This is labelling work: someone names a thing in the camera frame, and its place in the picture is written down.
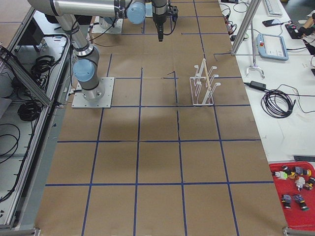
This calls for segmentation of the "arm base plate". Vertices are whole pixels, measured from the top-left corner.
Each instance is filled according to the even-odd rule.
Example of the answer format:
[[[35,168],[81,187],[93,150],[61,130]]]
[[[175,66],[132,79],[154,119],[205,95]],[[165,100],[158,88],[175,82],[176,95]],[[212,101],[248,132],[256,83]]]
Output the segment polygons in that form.
[[[96,109],[105,108],[110,109],[112,104],[114,77],[99,78],[98,86],[93,90],[85,90],[78,82],[77,90],[72,101],[72,108],[74,109]]]
[[[121,34],[122,28],[123,19],[117,19],[114,22],[114,17],[96,16],[92,27],[92,33]]]

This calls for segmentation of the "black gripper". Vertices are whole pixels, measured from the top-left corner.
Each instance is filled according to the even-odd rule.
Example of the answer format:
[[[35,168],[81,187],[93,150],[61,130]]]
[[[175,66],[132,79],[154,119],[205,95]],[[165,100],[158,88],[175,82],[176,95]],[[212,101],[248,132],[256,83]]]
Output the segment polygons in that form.
[[[167,5],[167,16],[171,17],[173,22],[177,22],[178,19],[178,8],[177,6],[173,6],[171,4]],[[163,41],[163,24],[156,23],[158,40]]]

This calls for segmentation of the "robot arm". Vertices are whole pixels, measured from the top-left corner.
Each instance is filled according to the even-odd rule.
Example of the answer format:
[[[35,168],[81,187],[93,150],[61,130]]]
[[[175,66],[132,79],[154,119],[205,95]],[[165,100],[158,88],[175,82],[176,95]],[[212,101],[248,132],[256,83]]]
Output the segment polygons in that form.
[[[78,61],[73,72],[82,89],[82,96],[88,101],[97,101],[106,92],[97,76],[98,49],[81,32],[77,15],[118,19],[129,19],[140,24],[146,17],[145,0],[31,0],[36,10],[56,17],[63,31],[71,38]]]

